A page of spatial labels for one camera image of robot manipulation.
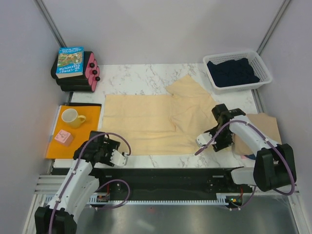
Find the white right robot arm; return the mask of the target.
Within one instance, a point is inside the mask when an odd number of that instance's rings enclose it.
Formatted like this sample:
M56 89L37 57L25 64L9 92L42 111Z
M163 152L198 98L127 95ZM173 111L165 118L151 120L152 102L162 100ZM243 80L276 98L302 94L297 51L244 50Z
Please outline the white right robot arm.
M219 104L212 109L212 114L217 125L197 137L200 152L208 146L215 152L221 151L232 146L233 136L238 136L255 156L252 168L233 169L231 175L223 179L227 191L234 192L244 184L256 186L263 192L294 193L296 170L289 144L280 144L268 137L239 108L228 110L225 104Z

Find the yellow t-shirt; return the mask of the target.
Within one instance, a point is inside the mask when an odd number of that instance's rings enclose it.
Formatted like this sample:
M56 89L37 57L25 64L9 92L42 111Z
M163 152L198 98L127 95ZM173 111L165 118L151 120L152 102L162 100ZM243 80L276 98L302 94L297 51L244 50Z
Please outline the yellow t-shirt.
M165 95L107 95L103 132L124 137L132 155L185 155L196 138L216 126L213 97L191 76L166 87Z

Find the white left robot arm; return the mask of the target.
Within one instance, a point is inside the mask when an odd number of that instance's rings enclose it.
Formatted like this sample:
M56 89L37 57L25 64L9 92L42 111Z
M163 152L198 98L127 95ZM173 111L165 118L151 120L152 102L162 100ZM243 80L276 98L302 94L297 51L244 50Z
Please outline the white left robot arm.
M35 227L38 234L75 234L78 218L95 192L105 190L106 178L90 175L95 164L112 166L111 157L120 142L110 139L118 134L91 131L89 140L75 150L73 163L60 188L45 207L35 212Z

